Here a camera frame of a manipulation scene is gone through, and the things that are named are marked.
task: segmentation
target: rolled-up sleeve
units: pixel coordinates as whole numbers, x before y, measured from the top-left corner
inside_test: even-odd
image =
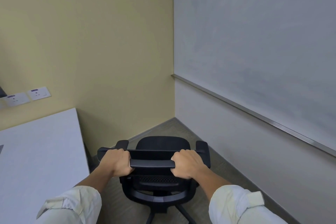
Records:
[[[35,224],[96,224],[101,207],[102,198],[96,189],[77,186],[46,200]]]
[[[225,185],[213,194],[209,215],[213,224],[285,224],[264,206],[260,191],[250,192],[237,185]]]

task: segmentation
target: chair leg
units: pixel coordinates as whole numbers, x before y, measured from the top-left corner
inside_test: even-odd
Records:
[[[195,220],[187,213],[187,211],[182,207],[182,205],[175,205],[175,207],[182,213],[182,215],[189,221],[189,224],[196,224]]]
[[[151,223],[152,223],[152,221],[153,221],[153,219],[154,219],[154,215],[155,215],[155,213],[150,212],[146,224],[151,224]]]

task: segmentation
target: gray carpet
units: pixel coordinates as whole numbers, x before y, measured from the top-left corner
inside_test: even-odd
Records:
[[[129,149],[135,149],[137,142],[145,136],[178,136],[187,139],[191,148],[195,149],[195,142],[199,138],[185,127],[179,120],[173,119],[162,125],[159,125],[146,134],[142,134],[129,143]],[[250,180],[243,176],[237,169],[230,165],[224,158],[210,149],[211,169],[218,175],[230,181],[232,184],[239,185],[250,191],[259,191]],[[267,195],[264,195],[265,205],[273,213],[283,218],[287,223],[298,223],[285,210],[277,205]],[[100,224],[145,224],[149,215],[149,207],[137,204],[128,200],[122,191],[118,178],[113,178],[108,183],[107,188],[102,193],[103,206],[99,215]],[[195,219],[197,223],[211,223],[208,214],[209,202],[199,187],[194,198],[183,205],[187,212]],[[167,214],[156,214],[153,224],[159,223],[188,223],[182,214],[175,208],[170,207]]]

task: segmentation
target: black office chair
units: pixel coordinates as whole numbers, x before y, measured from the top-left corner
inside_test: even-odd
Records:
[[[126,150],[127,146],[128,141],[122,140],[118,141],[114,148],[99,148],[98,160],[103,158],[107,150]],[[135,170],[130,175],[120,177],[120,183],[126,197],[150,207],[146,224],[152,223],[156,213],[167,213],[170,206],[175,206],[189,223],[196,224],[181,204],[194,197],[198,183],[194,179],[177,178],[170,171],[171,168],[175,168],[174,161],[170,159],[181,149],[190,150],[190,144],[184,138],[150,136],[142,138],[135,150],[128,150],[131,155],[130,166]],[[210,168],[208,144],[197,141],[196,152]]]

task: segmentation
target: person's right hand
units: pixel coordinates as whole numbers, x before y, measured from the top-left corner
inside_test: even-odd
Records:
[[[194,178],[197,172],[208,168],[194,150],[175,152],[171,160],[175,162],[175,168],[171,169],[171,172],[183,179]]]
[[[108,150],[101,159],[98,168],[109,173],[111,177],[129,175],[134,170],[129,165],[130,158],[129,151]]]

